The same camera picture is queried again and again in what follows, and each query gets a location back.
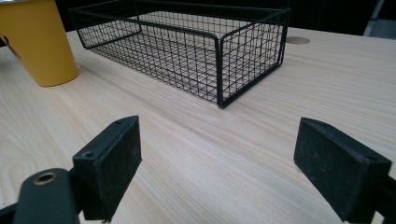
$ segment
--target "metal wire mesh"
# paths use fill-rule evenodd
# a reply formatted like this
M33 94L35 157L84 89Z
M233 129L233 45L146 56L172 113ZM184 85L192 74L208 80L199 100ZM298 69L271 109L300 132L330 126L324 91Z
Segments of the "metal wire mesh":
M282 64L289 11L114 1L71 15L84 48L225 107Z

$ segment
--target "yellow cup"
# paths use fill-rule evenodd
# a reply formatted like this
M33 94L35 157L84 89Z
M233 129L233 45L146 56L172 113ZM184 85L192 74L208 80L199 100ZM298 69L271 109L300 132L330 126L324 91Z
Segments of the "yellow cup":
M54 0L0 0L0 37L41 87L78 75Z

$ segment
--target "screw hole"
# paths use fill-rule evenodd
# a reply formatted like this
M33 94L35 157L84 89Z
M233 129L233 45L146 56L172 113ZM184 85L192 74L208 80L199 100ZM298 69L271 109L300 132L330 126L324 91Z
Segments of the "screw hole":
M93 152L91 151L84 152L82 153L82 156L85 158L91 158L93 156Z
M33 183L35 185L45 185L48 184L49 182L52 182L56 178L56 173L49 172L49 173L44 173L40 175L38 178L36 178Z

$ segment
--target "wooden table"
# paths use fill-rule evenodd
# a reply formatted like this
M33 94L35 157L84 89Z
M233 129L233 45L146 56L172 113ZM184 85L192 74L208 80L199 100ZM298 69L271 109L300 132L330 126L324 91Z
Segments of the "wooden table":
M70 169L109 123L138 115L143 162L113 223L340 223L293 162L299 121L396 161L396 41L289 36L311 42L288 44L283 65L225 110L85 50L75 32L79 76L58 87L38 87L1 48L0 208L25 178Z

